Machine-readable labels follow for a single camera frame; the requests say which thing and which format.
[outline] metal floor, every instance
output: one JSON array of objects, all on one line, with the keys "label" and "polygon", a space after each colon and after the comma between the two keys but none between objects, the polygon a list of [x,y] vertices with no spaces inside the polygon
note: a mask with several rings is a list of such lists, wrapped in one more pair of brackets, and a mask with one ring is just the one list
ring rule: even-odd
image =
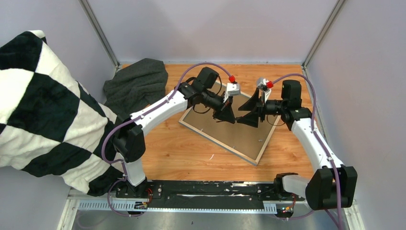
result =
[{"label": "metal floor", "polygon": [[[295,216],[309,212],[304,204],[295,206]],[[317,211],[300,219],[284,221],[266,214],[214,214],[147,212],[140,217],[120,217],[111,211],[80,211],[73,230],[334,230],[337,229],[325,211]],[[108,216],[103,222],[94,226]]]}]

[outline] wooden tabletop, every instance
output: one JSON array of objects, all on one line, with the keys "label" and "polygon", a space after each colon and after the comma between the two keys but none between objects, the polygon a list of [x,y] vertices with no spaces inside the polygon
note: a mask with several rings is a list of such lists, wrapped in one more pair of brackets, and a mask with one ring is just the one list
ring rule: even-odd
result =
[{"label": "wooden tabletop", "polygon": [[[182,73],[191,65],[165,65],[169,74],[167,93],[177,84]],[[233,74],[241,85],[241,91],[252,95],[256,80],[265,77],[270,81],[288,73],[302,73],[300,65],[222,65]],[[184,78],[197,76],[204,66],[192,69]],[[228,76],[216,70],[223,82]],[[302,106],[311,109],[312,104],[305,81],[302,84]],[[282,82],[277,83],[269,99],[281,98]],[[204,181],[273,181],[278,173],[298,173],[311,178],[310,161],[295,135],[283,125],[276,127],[258,166],[246,162],[182,126],[178,121],[184,112],[178,113],[154,128],[145,138],[147,150],[142,157],[148,179],[152,180],[204,180]]]}]

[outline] metal frame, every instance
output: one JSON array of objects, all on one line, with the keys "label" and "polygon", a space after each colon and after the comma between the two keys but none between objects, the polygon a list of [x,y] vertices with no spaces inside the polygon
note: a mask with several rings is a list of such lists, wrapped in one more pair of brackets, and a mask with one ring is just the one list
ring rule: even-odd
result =
[{"label": "metal frame", "polygon": [[87,15],[89,22],[94,28],[94,31],[96,32],[97,36],[99,37],[101,44],[103,45],[104,49],[107,52],[107,55],[109,56],[110,60],[114,64],[116,71],[118,67],[120,66],[120,63],[118,62],[112,47],[109,44],[109,41],[107,41],[106,35],[104,35],[104,32],[102,28],[100,27],[99,22],[96,19],[96,16],[93,13],[93,10],[91,9],[91,6],[88,2],[88,0],[79,0],[83,10],[85,11],[85,14]]},{"label": "metal frame", "polygon": [[312,48],[310,49],[309,53],[306,56],[305,61],[303,62],[302,66],[306,69],[307,66],[309,65],[310,61],[312,60],[315,52],[317,51],[319,45],[323,41],[324,37],[326,36],[328,30],[330,29],[331,25],[333,24],[334,20],[336,19],[337,15],[341,11],[344,3],[347,0],[338,0],[336,5],[333,8],[333,11],[330,13],[329,17],[327,18],[326,23],[324,24],[323,28],[321,29],[319,35],[317,36],[315,42],[312,45]]},{"label": "metal frame", "polygon": [[57,230],[71,230],[75,222],[76,212],[79,207],[78,199],[66,200],[65,207],[62,211],[61,219],[59,219]]},{"label": "metal frame", "polygon": [[365,230],[365,226],[362,221],[356,200],[354,200],[354,203],[351,207],[345,208],[344,212],[350,230]]},{"label": "metal frame", "polygon": [[[149,207],[148,209],[136,208],[137,202],[132,199],[116,199],[113,201],[113,208],[116,211],[135,212],[188,212],[188,213],[238,213],[238,214],[277,214],[276,203],[263,203],[264,209],[208,209],[208,208],[163,208]],[[80,200],[78,210],[102,210],[111,211],[107,200]]]}]

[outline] wooden frame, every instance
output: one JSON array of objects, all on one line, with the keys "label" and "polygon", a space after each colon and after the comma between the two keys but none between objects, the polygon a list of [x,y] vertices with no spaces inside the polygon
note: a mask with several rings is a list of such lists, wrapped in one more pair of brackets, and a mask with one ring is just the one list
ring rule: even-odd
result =
[{"label": "wooden frame", "polygon": [[[243,93],[243,92],[241,92],[241,95],[245,96],[247,99],[249,99],[249,98],[251,97],[250,95],[248,95],[248,94],[246,94],[246,93]],[[250,162],[250,163],[253,164],[253,165],[258,165],[258,163],[259,163],[259,161],[260,161],[260,159],[261,159],[261,157],[262,157],[262,155],[263,155],[263,153],[264,153],[264,150],[265,150],[266,146],[268,145],[269,140],[271,139],[271,136],[272,136],[272,134],[273,134],[273,132],[274,132],[274,130],[275,130],[275,128],[276,128],[276,125],[278,124],[278,122],[279,122],[279,120],[280,120],[280,116],[277,116],[277,117],[274,118],[273,123],[271,123],[272,125],[271,125],[271,127],[270,127],[269,133],[267,134],[267,136],[265,137],[265,139],[264,139],[263,141],[261,141],[261,142],[262,142],[262,147],[261,147],[260,151],[258,152],[256,158],[251,158],[251,157],[247,156],[246,154],[244,154],[244,153],[242,153],[242,152],[240,152],[240,151],[234,149],[233,146],[229,146],[229,145],[225,144],[224,142],[222,142],[222,141],[220,141],[220,140],[218,140],[218,139],[216,139],[216,138],[214,138],[214,137],[208,135],[208,134],[205,133],[205,132],[202,132],[201,130],[197,129],[197,128],[194,127],[193,125],[191,125],[191,124],[189,124],[188,122],[186,122],[186,121],[185,121],[185,118],[186,118],[190,113],[193,113],[192,108],[189,108],[189,109],[182,115],[182,117],[181,117],[180,120],[179,120],[179,123],[181,123],[182,125],[184,125],[184,126],[187,127],[188,129],[190,129],[190,130],[192,130],[192,131],[198,133],[199,135],[201,135],[201,136],[207,138],[208,140],[214,142],[215,144],[219,145],[220,147],[226,149],[227,151],[229,151],[229,152],[231,152],[231,153],[233,153],[233,154],[235,154],[235,155],[241,157],[242,159],[244,159],[244,160]]]}]

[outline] brown board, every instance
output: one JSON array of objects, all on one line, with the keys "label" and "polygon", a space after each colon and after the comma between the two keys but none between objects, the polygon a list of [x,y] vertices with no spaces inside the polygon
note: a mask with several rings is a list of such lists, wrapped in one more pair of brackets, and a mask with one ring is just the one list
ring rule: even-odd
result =
[{"label": "brown board", "polygon": [[[217,92],[219,87],[220,83],[216,82],[210,91]],[[225,85],[222,86],[219,95],[224,92],[224,89]],[[250,96],[243,92],[241,92],[241,95],[233,98],[232,108],[235,117],[248,113],[248,111],[239,111],[238,108],[249,98]],[[207,108],[202,104],[198,104],[195,110],[197,112],[204,112]],[[269,116],[269,123],[265,120],[259,123],[258,128],[254,128],[239,123],[217,122],[218,120],[213,119],[212,110],[205,114],[198,114],[190,108],[180,118],[179,122],[231,153],[257,165],[279,119],[280,116]]]}]

